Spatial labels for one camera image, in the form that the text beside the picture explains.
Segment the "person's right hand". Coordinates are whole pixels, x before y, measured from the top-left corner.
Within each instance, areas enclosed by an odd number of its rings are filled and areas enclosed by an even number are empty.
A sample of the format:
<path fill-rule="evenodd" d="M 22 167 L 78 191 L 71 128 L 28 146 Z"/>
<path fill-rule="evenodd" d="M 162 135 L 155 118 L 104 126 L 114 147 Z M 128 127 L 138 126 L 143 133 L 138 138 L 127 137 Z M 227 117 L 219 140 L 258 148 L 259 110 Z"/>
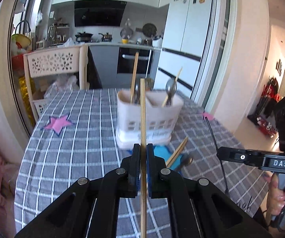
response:
<path fill-rule="evenodd" d="M 276 174 L 266 177 L 268 183 L 267 213 L 272 216 L 280 214 L 285 206 L 285 191 L 279 189 L 279 180 Z"/>

